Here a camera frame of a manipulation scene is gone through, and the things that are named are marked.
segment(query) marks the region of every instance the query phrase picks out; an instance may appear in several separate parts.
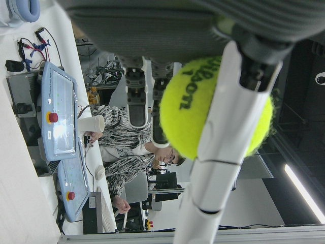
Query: white table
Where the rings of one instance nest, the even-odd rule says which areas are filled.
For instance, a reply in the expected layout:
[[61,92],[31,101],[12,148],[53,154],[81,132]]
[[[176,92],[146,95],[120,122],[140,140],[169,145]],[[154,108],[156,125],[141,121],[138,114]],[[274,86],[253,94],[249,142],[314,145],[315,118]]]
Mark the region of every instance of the white table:
[[[0,66],[2,81],[0,128],[4,137],[0,144],[0,153],[3,158],[0,170],[0,209],[8,210],[2,211],[5,214],[0,217],[1,243],[57,243],[60,236],[55,224],[57,199],[53,179],[52,177],[37,177],[11,108],[12,101],[6,77],[14,73],[6,70],[5,62],[7,59],[21,60],[17,41],[24,37],[39,43],[34,32],[40,27],[46,27],[56,40],[65,71],[77,80],[77,104],[83,107],[88,104],[71,22],[65,12],[52,0],[40,0],[40,2],[41,16],[37,22],[25,23],[18,29],[0,29],[2,57]],[[51,46],[48,50],[51,62],[59,66],[59,58],[53,40],[45,31],[41,33],[41,36],[50,40]],[[30,59],[33,59],[33,64],[31,64],[33,67],[35,62],[41,60],[41,56],[35,53]],[[91,116],[89,109],[82,114],[82,117],[86,116]],[[87,166],[94,175],[97,166],[102,164],[99,146],[96,142],[87,153]],[[87,174],[92,189],[92,177],[89,172]],[[114,219],[105,177],[99,181],[95,180],[94,189],[96,190],[98,186],[102,189],[110,215]],[[65,223],[63,230],[66,234],[82,234],[82,222]]]

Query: yellow tennis ball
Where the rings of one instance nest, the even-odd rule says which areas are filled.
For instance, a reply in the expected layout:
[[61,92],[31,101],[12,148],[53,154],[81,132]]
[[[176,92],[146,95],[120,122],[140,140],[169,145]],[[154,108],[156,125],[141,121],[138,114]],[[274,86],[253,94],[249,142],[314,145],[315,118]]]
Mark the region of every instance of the yellow tennis ball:
[[[186,64],[169,82],[160,103],[160,125],[171,145],[194,160],[217,83],[221,56]],[[246,155],[252,154],[268,134],[273,115],[267,100]]]

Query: fluorescent light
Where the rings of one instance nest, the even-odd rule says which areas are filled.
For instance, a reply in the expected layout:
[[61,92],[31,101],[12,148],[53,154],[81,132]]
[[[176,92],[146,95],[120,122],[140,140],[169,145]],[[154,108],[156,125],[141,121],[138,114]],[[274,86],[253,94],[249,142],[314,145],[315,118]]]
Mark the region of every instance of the fluorescent light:
[[320,209],[317,206],[317,204],[315,203],[315,201],[311,198],[311,196],[307,192],[306,188],[303,186],[303,184],[301,184],[300,180],[297,178],[295,173],[291,170],[289,165],[286,164],[285,167],[284,167],[284,170],[288,174],[289,178],[294,183],[294,185],[296,186],[296,188],[298,189],[300,194],[303,196],[306,203],[309,205],[311,210],[314,212],[316,217],[319,219],[319,221],[322,224],[325,224],[325,216],[324,216],[324,214],[320,211]]

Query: white cup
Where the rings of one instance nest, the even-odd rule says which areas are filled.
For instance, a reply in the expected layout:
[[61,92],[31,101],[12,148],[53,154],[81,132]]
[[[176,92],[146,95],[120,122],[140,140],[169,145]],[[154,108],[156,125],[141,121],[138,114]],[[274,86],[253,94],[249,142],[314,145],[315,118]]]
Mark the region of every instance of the white cup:
[[104,117],[101,115],[78,119],[79,131],[103,132],[104,128],[105,128]]

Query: man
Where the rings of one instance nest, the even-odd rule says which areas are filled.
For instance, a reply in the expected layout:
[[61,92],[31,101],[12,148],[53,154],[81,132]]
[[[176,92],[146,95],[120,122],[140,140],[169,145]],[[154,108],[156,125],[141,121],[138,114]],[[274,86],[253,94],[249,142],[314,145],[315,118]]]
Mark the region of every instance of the man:
[[104,132],[93,132],[90,143],[99,141],[112,205],[123,214],[130,209],[127,201],[120,197],[125,183],[134,179],[153,161],[155,165],[164,162],[179,166],[185,158],[171,146],[156,147],[150,139],[150,123],[143,128],[134,128],[126,112],[117,107],[101,106],[92,114],[104,117]]

